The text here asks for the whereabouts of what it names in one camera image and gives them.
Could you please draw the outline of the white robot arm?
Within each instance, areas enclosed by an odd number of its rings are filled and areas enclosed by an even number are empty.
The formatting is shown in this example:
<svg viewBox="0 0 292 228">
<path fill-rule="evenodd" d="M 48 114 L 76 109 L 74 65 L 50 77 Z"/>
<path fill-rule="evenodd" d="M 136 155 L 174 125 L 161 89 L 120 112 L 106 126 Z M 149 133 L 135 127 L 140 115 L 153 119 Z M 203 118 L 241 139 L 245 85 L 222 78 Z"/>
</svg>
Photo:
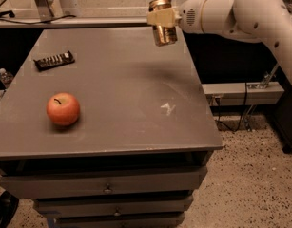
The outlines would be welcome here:
<svg viewBox="0 0 292 228">
<path fill-rule="evenodd" d="M 187 0 L 151 11 L 147 22 L 186 33 L 263 43 L 292 85 L 292 17 L 283 0 Z"/>
</svg>

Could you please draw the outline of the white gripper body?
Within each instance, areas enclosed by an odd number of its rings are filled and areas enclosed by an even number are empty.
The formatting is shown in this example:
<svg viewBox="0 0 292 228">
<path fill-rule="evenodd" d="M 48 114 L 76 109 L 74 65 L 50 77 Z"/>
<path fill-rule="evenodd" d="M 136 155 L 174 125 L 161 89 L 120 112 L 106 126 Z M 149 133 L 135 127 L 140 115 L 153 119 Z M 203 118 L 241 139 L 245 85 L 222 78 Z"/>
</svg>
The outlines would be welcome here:
<svg viewBox="0 0 292 228">
<path fill-rule="evenodd" d="M 202 8 L 204 0 L 186 0 L 179 6 L 179 27 L 185 33 L 201 34 Z"/>
</svg>

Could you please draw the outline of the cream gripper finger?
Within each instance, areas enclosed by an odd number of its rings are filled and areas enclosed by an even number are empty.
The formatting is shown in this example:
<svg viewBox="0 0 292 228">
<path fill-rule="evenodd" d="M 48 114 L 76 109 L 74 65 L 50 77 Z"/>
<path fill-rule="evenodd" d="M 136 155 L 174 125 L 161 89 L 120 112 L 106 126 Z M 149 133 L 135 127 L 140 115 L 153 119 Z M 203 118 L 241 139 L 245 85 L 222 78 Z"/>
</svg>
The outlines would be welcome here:
<svg viewBox="0 0 292 228">
<path fill-rule="evenodd" d="M 173 28 L 177 26 L 182 17 L 174 8 L 166 8 L 151 11 L 147 17 L 147 23 L 152 26 L 161 26 L 166 28 Z"/>
</svg>

